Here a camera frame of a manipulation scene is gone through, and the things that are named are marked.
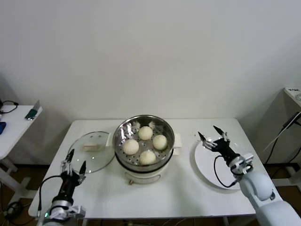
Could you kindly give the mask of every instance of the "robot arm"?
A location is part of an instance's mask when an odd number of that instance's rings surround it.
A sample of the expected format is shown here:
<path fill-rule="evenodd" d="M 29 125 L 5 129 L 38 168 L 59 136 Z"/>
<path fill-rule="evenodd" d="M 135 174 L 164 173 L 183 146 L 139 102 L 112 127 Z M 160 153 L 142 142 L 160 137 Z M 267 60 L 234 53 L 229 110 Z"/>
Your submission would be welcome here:
<path fill-rule="evenodd" d="M 271 179 L 262 173 L 252 172 L 253 156 L 241 156 L 230 148 L 227 133 L 214 126 L 222 138 L 213 142 L 207 141 L 199 133 L 203 146 L 212 152 L 219 152 L 227 166 L 239 182 L 244 196 L 246 196 L 256 211 L 256 218 L 262 226 L 299 226 L 301 219 L 290 204 L 275 195 L 276 188 Z"/>
<path fill-rule="evenodd" d="M 71 150 L 61 165 L 61 175 L 63 182 L 59 193 L 53 198 L 51 207 L 39 218 L 39 226 L 61 226 L 76 225 L 70 221 L 71 218 L 84 218 L 86 210 L 82 206 L 73 205 L 73 193 L 75 187 L 79 186 L 85 177 L 86 161 L 83 162 L 79 174 L 71 166 L 74 150 Z M 40 216 L 41 204 L 39 203 L 38 216 Z"/>

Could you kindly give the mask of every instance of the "power cord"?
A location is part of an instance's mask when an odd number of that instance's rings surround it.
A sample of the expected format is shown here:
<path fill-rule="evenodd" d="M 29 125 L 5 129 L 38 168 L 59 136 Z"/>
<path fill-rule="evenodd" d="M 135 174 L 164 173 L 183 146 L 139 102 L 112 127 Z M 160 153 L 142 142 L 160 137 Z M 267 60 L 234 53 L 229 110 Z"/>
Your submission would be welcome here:
<path fill-rule="evenodd" d="M 275 148 L 275 145 L 276 145 L 276 143 L 277 143 L 277 141 L 278 141 L 278 138 L 280 137 L 280 135 L 286 130 L 286 129 L 288 129 L 288 128 L 290 128 L 293 124 L 297 124 L 297 125 L 299 125 L 299 126 L 301 126 L 301 124 L 299 124 L 298 122 L 297 122 L 297 120 L 299 119 L 301 117 L 301 112 L 296 112 L 284 125 L 283 125 L 283 127 L 282 127 L 282 129 L 280 130 L 280 132 L 278 133 L 278 135 L 277 135 L 277 137 L 275 138 L 275 139 L 273 139 L 264 149 L 263 149 L 263 151 L 261 152 L 261 154 L 262 153 L 264 153 L 267 149 L 268 149 L 268 147 L 273 143 L 273 142 L 275 142 L 274 143 L 274 145 L 273 145 L 273 147 L 272 147 L 272 150 L 271 150 L 271 152 L 270 152 L 270 154 L 269 154 L 269 156 L 268 156 L 268 159 L 265 161 L 265 164 L 267 164 L 268 163 L 268 161 L 269 161 L 269 159 L 270 159 L 270 157 L 272 156 L 272 154 L 273 154 L 273 152 L 274 152 L 274 148 Z"/>
<path fill-rule="evenodd" d="M 55 176 L 51 176 L 51 177 L 48 177 L 46 178 L 45 180 L 42 181 L 41 183 L 41 186 L 40 186 L 40 189 L 39 189 L 39 206 L 38 206 L 38 213 L 41 212 L 42 210 L 42 186 L 43 184 L 48 181 L 49 179 L 52 179 L 52 178 L 62 178 L 60 175 L 55 175 Z"/>
<path fill-rule="evenodd" d="M 8 112 L 4 112 L 4 111 L 0 111 L 0 114 L 7 114 L 7 113 L 10 113 L 12 111 L 14 111 L 15 109 L 17 109 L 17 107 L 19 106 L 19 104 L 15 101 L 11 101 L 11 100 L 6 100 L 6 101 L 3 101 L 2 103 L 4 104 L 5 102 L 10 102 L 10 103 L 13 103 L 14 106 L 16 106 L 14 109 L 8 111 Z"/>
<path fill-rule="evenodd" d="M 180 220 L 178 223 L 176 223 L 174 226 L 177 226 L 178 224 L 180 224 L 181 222 L 183 222 L 184 220 L 186 220 L 186 218 L 185 219 L 183 219 L 183 220 Z"/>
<path fill-rule="evenodd" d="M 164 224 L 162 224 L 162 226 L 166 225 L 169 221 L 171 221 L 171 219 L 165 221 Z"/>
<path fill-rule="evenodd" d="M 301 146 L 300 146 L 300 148 L 299 148 L 297 154 L 296 154 L 290 161 L 288 161 L 288 163 L 290 163 L 291 161 L 293 161 L 293 160 L 299 155 L 300 152 L 301 152 Z M 283 168 L 285 168 L 285 166 L 282 166 L 282 167 L 280 167 L 279 169 L 277 169 L 276 172 L 271 176 L 271 179 L 273 179 L 273 177 L 276 176 L 276 174 L 277 174 L 281 169 L 283 169 Z"/>
<path fill-rule="evenodd" d="M 217 180 L 221 183 L 221 185 L 223 185 L 224 187 L 227 187 L 227 188 L 232 187 L 232 186 L 234 186 L 234 185 L 236 184 L 236 182 L 237 182 L 236 180 L 233 181 L 230 185 L 225 185 L 225 184 L 219 179 L 219 177 L 217 176 L 215 165 L 216 165 L 216 160 L 217 160 L 219 157 L 222 157 L 222 156 L 221 156 L 221 155 L 216 156 L 216 158 L 214 159 L 214 163 L 213 163 L 213 169 L 214 169 L 215 176 L 216 176 Z"/>
<path fill-rule="evenodd" d="M 16 219 L 21 214 L 24 207 L 27 207 L 29 205 L 23 206 L 20 202 L 12 202 L 4 209 L 3 208 L 3 184 L 1 181 L 0 181 L 0 184 L 1 184 L 1 209 L 3 211 L 5 221 L 8 221 L 9 223 L 11 223 L 15 226 L 24 226 L 24 225 L 30 223 L 31 221 L 33 221 L 34 218 L 30 219 L 29 221 L 27 221 L 23 224 L 17 224 L 17 223 L 12 222 L 13 219 Z"/>

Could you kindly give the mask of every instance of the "wire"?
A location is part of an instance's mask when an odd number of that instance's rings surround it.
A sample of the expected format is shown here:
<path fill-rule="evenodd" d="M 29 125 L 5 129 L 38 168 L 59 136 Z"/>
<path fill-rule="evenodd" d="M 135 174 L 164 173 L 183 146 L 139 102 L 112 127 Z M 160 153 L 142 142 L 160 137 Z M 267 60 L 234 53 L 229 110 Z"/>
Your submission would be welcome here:
<path fill-rule="evenodd" d="M 61 176 L 60 175 L 51 176 L 51 177 L 48 177 L 48 178 L 46 178 L 45 180 L 42 181 L 40 189 L 39 189 L 39 206 L 38 206 L 38 211 L 42 210 L 42 186 L 43 186 L 43 184 L 46 181 L 48 181 L 49 179 L 52 179 L 52 178 L 61 178 Z"/>
<path fill-rule="evenodd" d="M 178 223 L 176 223 L 174 226 L 177 226 L 179 223 L 181 223 L 182 221 L 184 221 L 184 220 L 186 220 L 186 218 L 185 219 L 183 219 L 183 220 L 180 220 Z"/>
<path fill-rule="evenodd" d="M 276 141 L 277 139 L 278 139 L 278 137 L 280 137 L 280 135 L 293 123 L 293 121 L 299 116 L 301 114 L 301 112 L 299 112 L 291 121 L 290 121 L 290 123 L 284 128 L 284 129 L 282 129 L 282 131 L 278 134 L 278 136 L 275 138 L 275 139 L 273 139 L 264 149 L 263 149 L 263 151 L 260 153 L 260 154 L 263 154 L 267 149 L 268 149 L 268 147 L 274 142 L 274 141 Z"/>
<path fill-rule="evenodd" d="M 171 221 L 171 219 L 165 221 L 164 224 L 162 224 L 162 226 L 166 225 L 169 221 Z"/>
<path fill-rule="evenodd" d="M 19 105 L 17 102 L 11 101 L 11 100 L 6 100 L 6 101 L 3 101 L 2 103 L 4 104 L 5 102 L 11 102 L 11 103 L 13 103 L 16 107 L 15 107 L 14 109 L 8 111 L 8 112 L 0 111 L 0 114 L 7 114 L 7 113 L 10 113 L 10 112 L 14 111 L 14 110 L 18 107 L 18 105 Z"/>
<path fill-rule="evenodd" d="M 301 152 L 301 146 L 300 146 L 297 154 L 295 154 L 295 156 L 288 163 L 290 163 L 291 161 L 293 161 L 299 155 L 300 152 Z"/>
<path fill-rule="evenodd" d="M 299 148 L 297 154 L 295 154 L 295 156 L 294 156 L 290 161 L 288 161 L 288 163 L 290 163 L 291 161 L 293 161 L 293 160 L 299 155 L 300 152 L 301 152 L 301 146 L 300 146 L 300 148 Z M 277 169 L 276 172 L 271 176 L 271 179 L 272 179 L 274 176 L 276 176 L 276 174 L 277 174 L 281 169 L 283 169 L 283 168 L 285 168 L 285 166 L 282 166 L 282 167 L 280 167 L 279 169 Z"/>
<path fill-rule="evenodd" d="M 273 144 L 272 150 L 271 150 L 271 152 L 269 153 L 269 156 L 268 156 L 267 160 L 265 161 L 265 164 L 268 163 L 270 157 L 272 156 L 272 154 L 273 154 L 273 152 L 274 152 L 274 148 L 275 148 L 275 146 L 276 146 L 276 144 L 277 144 L 277 141 L 278 141 L 278 137 L 277 137 L 277 139 L 275 140 L 275 142 L 274 142 L 274 144 Z"/>
<path fill-rule="evenodd" d="M 214 169 L 215 176 L 216 176 L 217 180 L 221 183 L 221 185 L 223 185 L 224 187 L 232 187 L 232 186 L 234 186 L 234 185 L 236 184 L 236 181 L 232 182 L 230 185 L 227 186 L 227 185 L 223 184 L 223 183 L 221 182 L 221 180 L 220 180 L 220 179 L 218 178 L 218 176 L 217 176 L 216 169 L 215 169 L 215 164 L 216 164 L 216 160 L 217 160 L 219 157 L 222 157 L 222 156 L 221 156 L 221 155 L 216 156 L 216 158 L 214 159 L 214 163 L 213 163 L 213 169 Z"/>
<path fill-rule="evenodd" d="M 7 210 L 4 210 L 4 208 L 3 208 L 3 184 L 2 184 L 1 181 L 0 181 L 0 184 L 1 184 L 1 209 L 2 209 L 3 212 L 5 212 L 5 211 L 7 211 Z M 29 222 L 31 222 L 31 221 L 34 220 L 34 218 L 32 218 L 31 220 L 27 221 L 26 223 L 23 223 L 23 224 L 17 224 L 17 223 L 12 222 L 11 220 L 7 219 L 7 215 L 4 215 L 4 218 L 5 218 L 5 221 L 7 221 L 8 223 L 11 223 L 11 224 L 13 224 L 13 225 L 15 225 L 15 226 L 23 226 L 23 225 L 26 225 L 26 224 L 28 224 Z"/>
<path fill-rule="evenodd" d="M 4 208 L 3 208 L 3 184 L 2 184 L 1 181 L 0 181 L 0 184 L 1 184 L 1 209 L 4 212 Z"/>
<path fill-rule="evenodd" d="M 204 220 L 204 218 L 202 218 L 200 221 L 199 221 L 199 225 L 201 225 L 202 221 Z"/>

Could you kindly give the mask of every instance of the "pot lid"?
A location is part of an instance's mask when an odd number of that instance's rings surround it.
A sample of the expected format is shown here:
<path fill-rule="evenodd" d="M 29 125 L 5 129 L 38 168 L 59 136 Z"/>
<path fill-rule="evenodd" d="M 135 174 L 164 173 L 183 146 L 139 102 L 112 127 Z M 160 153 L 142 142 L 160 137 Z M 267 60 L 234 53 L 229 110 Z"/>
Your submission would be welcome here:
<path fill-rule="evenodd" d="M 97 131 L 83 135 L 77 139 L 69 149 L 74 149 L 72 168 L 79 172 L 86 161 L 86 173 L 93 173 L 106 167 L 114 158 L 114 149 L 106 146 L 109 133 Z"/>

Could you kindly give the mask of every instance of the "table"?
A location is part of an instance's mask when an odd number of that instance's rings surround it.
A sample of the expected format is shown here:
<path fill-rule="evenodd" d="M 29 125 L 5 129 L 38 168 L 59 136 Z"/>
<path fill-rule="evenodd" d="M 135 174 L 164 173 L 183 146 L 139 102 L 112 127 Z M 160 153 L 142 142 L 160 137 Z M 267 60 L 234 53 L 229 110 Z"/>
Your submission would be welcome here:
<path fill-rule="evenodd" d="M 301 94 L 301 87 L 286 87 L 284 92 L 301 107 L 301 100 L 296 99 L 296 95 Z"/>
<path fill-rule="evenodd" d="M 1 110 L 7 112 L 13 109 L 14 105 L 4 105 Z M 11 149 L 19 141 L 22 135 L 34 122 L 25 119 L 26 114 L 32 109 L 32 105 L 19 105 L 14 111 L 3 114 L 1 121 L 6 122 L 6 127 L 3 133 L 0 135 L 0 159 L 8 171 L 0 169 L 1 181 L 15 191 L 14 196 L 10 202 L 16 202 L 20 198 L 33 198 L 36 191 L 26 190 L 26 186 L 30 181 L 30 178 L 24 178 L 21 183 L 16 182 L 9 174 L 11 171 L 16 172 L 17 167 L 6 156 L 10 153 Z M 38 110 L 36 117 L 42 112 L 42 108 Z"/>
<path fill-rule="evenodd" d="M 92 131 L 114 132 L 123 120 L 74 121 L 58 149 L 45 178 L 60 173 L 72 143 Z M 182 149 L 173 156 L 166 174 L 148 185 L 129 185 L 116 158 L 104 169 L 87 174 L 76 187 L 74 205 L 87 209 L 86 218 L 189 218 L 250 215 L 255 211 L 241 191 L 230 191 L 211 185 L 198 171 L 194 149 L 198 144 L 197 131 L 208 137 L 216 136 L 213 125 L 228 132 L 232 141 L 254 155 L 255 170 L 267 174 L 258 155 L 236 119 L 169 119 L 175 133 L 181 134 Z M 46 182 L 42 188 L 42 212 L 51 205 L 61 185 L 60 178 Z M 29 215 L 36 216 L 38 194 Z"/>

